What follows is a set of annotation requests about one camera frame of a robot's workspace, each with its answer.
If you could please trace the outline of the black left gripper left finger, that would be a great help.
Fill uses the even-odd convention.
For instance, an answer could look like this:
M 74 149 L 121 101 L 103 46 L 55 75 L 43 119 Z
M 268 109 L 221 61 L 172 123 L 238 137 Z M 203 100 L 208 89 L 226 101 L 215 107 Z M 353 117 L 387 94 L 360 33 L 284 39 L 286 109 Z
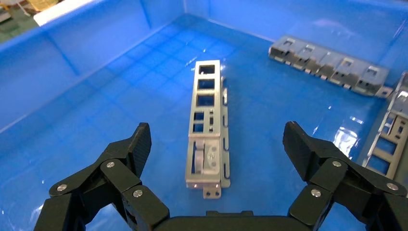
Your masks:
M 35 230 L 84 231 L 107 205 L 134 231 L 157 228 L 170 213 L 140 178 L 151 146 L 147 123 L 140 123 L 129 138 L 108 144 L 93 164 L 50 188 Z

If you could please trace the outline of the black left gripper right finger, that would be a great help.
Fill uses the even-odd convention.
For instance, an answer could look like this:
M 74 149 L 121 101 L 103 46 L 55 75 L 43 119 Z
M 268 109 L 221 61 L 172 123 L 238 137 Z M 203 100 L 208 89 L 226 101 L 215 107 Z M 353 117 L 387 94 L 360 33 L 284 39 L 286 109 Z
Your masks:
M 349 160 L 332 142 L 307 135 L 297 122 L 285 124 L 282 143 L 306 183 L 290 206 L 289 217 L 316 231 L 337 203 L 368 231 L 407 230 L 404 186 Z

